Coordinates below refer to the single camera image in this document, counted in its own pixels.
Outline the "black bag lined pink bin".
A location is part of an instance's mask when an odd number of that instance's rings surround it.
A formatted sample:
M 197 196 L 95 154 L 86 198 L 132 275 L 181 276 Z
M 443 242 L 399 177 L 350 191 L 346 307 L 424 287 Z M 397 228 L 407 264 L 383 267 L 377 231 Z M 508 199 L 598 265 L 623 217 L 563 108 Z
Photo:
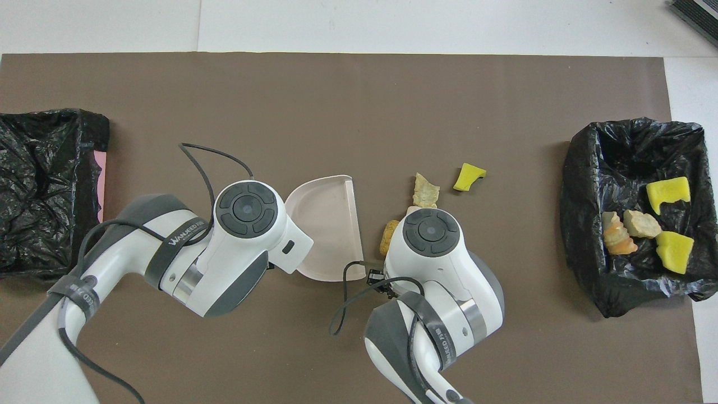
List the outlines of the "black bag lined pink bin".
M 99 223 L 110 122 L 78 108 L 0 113 L 0 279 L 69 273 Z

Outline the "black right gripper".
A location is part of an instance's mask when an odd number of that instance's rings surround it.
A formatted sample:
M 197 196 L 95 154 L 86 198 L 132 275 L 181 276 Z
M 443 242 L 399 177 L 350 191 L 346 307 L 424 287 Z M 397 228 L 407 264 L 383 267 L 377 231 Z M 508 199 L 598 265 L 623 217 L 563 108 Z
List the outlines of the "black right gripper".
M 382 269 L 374 269 L 370 268 L 369 272 L 367 273 L 367 281 L 366 284 L 369 287 L 370 290 L 379 292 L 379 293 L 392 293 L 392 287 L 388 283 L 381 284 L 378 286 L 378 284 L 382 281 L 385 281 L 386 277 L 384 274 L 384 271 Z

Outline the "dark ribbed device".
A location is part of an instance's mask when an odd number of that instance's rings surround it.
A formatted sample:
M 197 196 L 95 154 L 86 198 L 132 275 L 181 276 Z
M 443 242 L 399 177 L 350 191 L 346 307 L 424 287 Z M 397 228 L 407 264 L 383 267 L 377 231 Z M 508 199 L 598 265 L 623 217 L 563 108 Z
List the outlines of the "dark ribbed device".
M 669 0 L 669 10 L 718 48 L 718 0 Z

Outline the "green and yellow sponge piece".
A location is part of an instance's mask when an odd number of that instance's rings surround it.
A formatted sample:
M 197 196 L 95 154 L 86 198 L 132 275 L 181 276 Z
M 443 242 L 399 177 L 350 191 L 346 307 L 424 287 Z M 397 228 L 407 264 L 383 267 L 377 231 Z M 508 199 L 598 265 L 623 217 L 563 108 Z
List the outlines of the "green and yellow sponge piece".
M 662 266 L 672 273 L 685 274 L 693 250 L 694 240 L 675 232 L 661 232 L 656 238 L 657 256 Z

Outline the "brown paper table mat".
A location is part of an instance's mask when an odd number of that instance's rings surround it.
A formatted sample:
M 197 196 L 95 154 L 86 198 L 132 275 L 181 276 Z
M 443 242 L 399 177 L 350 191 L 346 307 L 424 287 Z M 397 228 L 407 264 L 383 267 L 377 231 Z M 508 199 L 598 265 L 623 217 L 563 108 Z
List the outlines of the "brown paper table mat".
M 569 141 L 592 122 L 671 121 L 659 58 L 437 54 L 5 54 L 0 112 L 82 108 L 111 122 L 106 217 L 143 194 L 209 199 L 180 141 L 235 155 L 282 196 L 346 174 L 364 256 L 411 203 L 441 187 L 469 250 L 505 292 L 504 325 L 444 376 L 483 402 L 700 402 L 687 297 L 605 319 L 567 268 L 559 193 Z M 462 163 L 487 170 L 454 191 Z M 201 319 L 126 276 L 79 349 L 148 404 L 407 404 L 362 335 L 372 292 L 328 332 L 341 284 L 279 269 L 238 309 Z

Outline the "small yellow sponge wedge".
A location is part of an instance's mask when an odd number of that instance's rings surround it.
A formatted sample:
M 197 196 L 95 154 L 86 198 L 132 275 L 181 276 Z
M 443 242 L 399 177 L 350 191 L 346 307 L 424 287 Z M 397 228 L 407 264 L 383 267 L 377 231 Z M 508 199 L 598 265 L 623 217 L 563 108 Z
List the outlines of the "small yellow sponge wedge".
M 472 184 L 486 175 L 486 169 L 478 168 L 477 166 L 474 166 L 474 164 L 462 163 L 452 189 L 460 192 L 469 191 Z

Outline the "brown bread piece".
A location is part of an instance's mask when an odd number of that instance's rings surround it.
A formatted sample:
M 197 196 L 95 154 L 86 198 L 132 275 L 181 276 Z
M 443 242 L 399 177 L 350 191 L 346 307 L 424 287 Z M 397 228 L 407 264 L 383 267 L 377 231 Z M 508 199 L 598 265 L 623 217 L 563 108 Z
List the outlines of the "brown bread piece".
M 392 243 L 393 233 L 397 230 L 398 225 L 398 220 L 390 220 L 390 222 L 385 225 L 379 243 L 379 254 L 381 256 L 387 256 L 390 243 Z

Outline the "toy croissant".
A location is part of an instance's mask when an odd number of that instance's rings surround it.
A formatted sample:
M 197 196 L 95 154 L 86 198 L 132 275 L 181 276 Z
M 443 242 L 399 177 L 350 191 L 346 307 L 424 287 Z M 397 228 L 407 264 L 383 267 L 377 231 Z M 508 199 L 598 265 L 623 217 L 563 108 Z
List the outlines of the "toy croissant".
M 601 221 L 602 238 L 610 255 L 630 255 L 638 250 L 616 212 L 603 212 Z

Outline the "beige plastic dustpan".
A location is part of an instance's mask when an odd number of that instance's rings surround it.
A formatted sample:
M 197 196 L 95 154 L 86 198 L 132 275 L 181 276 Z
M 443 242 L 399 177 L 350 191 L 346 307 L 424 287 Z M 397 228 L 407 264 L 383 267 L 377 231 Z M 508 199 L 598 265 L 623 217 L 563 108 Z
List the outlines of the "beige plastic dustpan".
M 303 276 L 321 282 L 366 278 L 351 176 L 328 176 L 305 182 L 285 200 L 289 217 L 314 244 L 298 266 Z

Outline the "yellow notched sponge piece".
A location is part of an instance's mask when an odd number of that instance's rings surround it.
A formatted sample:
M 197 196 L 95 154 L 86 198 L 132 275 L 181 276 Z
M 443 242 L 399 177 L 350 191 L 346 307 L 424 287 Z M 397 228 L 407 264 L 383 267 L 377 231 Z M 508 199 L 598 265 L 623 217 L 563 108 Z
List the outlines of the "yellow notched sponge piece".
M 663 204 L 674 204 L 680 200 L 686 203 L 692 201 L 689 179 L 686 176 L 649 182 L 646 185 L 649 203 L 657 215 L 661 215 Z

